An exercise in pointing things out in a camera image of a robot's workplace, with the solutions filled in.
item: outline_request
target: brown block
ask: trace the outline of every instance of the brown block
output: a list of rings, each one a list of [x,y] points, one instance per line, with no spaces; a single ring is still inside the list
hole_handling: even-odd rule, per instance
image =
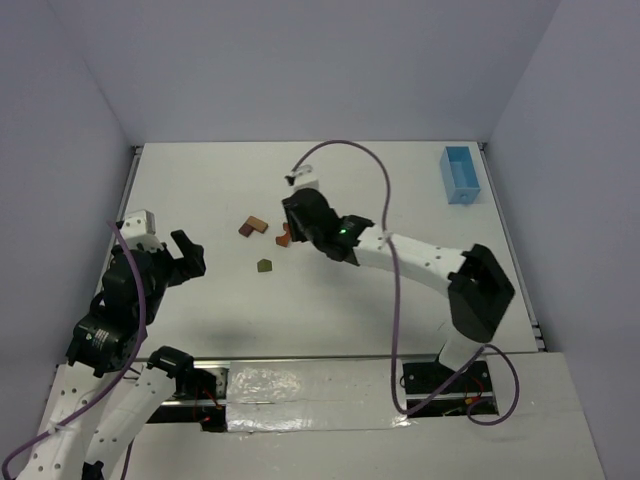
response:
[[[251,227],[253,227],[254,230],[257,230],[260,233],[264,233],[267,230],[267,228],[269,228],[269,224],[267,222],[263,222],[262,220],[256,217],[247,218],[247,221],[245,223],[251,225]]]
[[[253,227],[248,223],[242,224],[240,229],[238,229],[238,233],[243,237],[248,237],[249,235],[251,235],[252,232],[253,232]]]
[[[282,228],[284,229],[284,235],[276,237],[276,244],[286,248],[291,241],[291,230],[289,230],[289,224],[286,222],[282,224]]]

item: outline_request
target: green block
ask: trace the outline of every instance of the green block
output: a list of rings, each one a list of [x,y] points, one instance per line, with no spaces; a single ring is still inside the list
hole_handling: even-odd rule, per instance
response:
[[[273,270],[271,260],[263,258],[258,262],[258,273],[270,272],[271,270]]]

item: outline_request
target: red wire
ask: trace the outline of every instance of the red wire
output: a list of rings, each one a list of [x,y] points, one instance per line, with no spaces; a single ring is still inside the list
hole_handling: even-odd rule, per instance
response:
[[[480,380],[478,380],[475,377],[471,377],[471,380],[473,380],[474,382],[476,382],[476,384],[478,385],[478,387],[480,387],[480,395],[473,397],[473,402],[476,402],[480,399],[480,397],[482,397],[482,394],[484,393],[484,385],[482,384],[482,382]]]
[[[222,407],[220,406],[220,404],[218,403],[218,401],[216,400],[216,397],[214,397],[213,395],[211,395],[211,393],[209,393],[209,390],[207,390],[206,388],[202,389],[204,391],[204,393],[207,394],[207,396],[213,401],[213,403],[216,404],[216,408],[218,410],[222,410]]]

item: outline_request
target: white wall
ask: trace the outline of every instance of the white wall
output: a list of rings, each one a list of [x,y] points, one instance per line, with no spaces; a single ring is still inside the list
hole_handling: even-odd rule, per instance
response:
[[[50,0],[131,139],[488,139],[559,0]]]
[[[0,65],[4,459],[36,433],[55,363],[86,313],[131,153],[44,0],[2,3]]]
[[[640,3],[563,0],[488,152],[609,480],[640,478],[639,79]]]

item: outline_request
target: orange block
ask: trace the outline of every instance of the orange block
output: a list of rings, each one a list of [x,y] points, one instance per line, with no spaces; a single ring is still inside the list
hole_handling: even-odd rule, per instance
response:
[[[284,235],[276,237],[276,244],[286,248],[291,241],[291,230],[289,230],[289,224],[286,222],[282,224],[282,228],[284,229]]]

